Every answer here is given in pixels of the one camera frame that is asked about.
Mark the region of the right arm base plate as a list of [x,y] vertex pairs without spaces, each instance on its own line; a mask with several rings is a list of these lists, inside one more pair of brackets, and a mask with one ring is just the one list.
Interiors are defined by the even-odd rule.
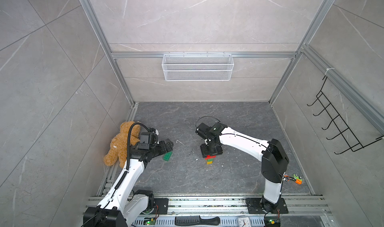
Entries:
[[246,198],[249,214],[288,214],[287,204],[284,198],[280,198],[275,204],[262,198]]

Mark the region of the long green lego brick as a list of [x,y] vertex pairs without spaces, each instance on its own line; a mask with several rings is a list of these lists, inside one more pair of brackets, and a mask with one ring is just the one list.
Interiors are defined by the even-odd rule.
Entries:
[[166,153],[166,154],[163,156],[163,160],[166,161],[166,162],[168,162],[168,161],[170,160],[171,156],[172,156],[172,153],[173,153],[173,152],[168,152],[168,153]]

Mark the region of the red lego brick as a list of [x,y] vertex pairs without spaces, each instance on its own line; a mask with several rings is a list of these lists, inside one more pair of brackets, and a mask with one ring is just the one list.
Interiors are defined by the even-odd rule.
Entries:
[[214,158],[216,158],[216,156],[207,156],[207,157],[205,157],[206,160],[214,159]]

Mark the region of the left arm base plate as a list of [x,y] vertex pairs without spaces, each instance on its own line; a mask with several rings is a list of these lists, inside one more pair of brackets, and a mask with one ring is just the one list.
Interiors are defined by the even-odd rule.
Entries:
[[142,212],[142,215],[166,215],[169,208],[168,198],[155,198],[150,201],[148,208]]

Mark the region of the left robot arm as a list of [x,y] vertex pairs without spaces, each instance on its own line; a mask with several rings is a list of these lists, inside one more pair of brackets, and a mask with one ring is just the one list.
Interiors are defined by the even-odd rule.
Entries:
[[153,193],[135,194],[129,201],[139,176],[155,157],[173,151],[170,139],[152,144],[137,143],[130,148],[131,158],[125,164],[118,180],[96,207],[89,207],[83,216],[84,227],[130,227],[142,213],[153,209]]

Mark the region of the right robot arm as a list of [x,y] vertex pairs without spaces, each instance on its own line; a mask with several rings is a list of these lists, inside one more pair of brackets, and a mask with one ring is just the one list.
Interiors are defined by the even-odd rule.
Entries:
[[201,145],[201,152],[208,164],[212,163],[216,156],[223,154],[223,146],[243,151],[260,161],[261,173],[265,178],[265,189],[260,205],[267,213],[277,209],[290,162],[278,140],[259,140],[237,132],[221,122],[215,123],[212,127],[201,123],[196,127],[196,134],[205,141]]

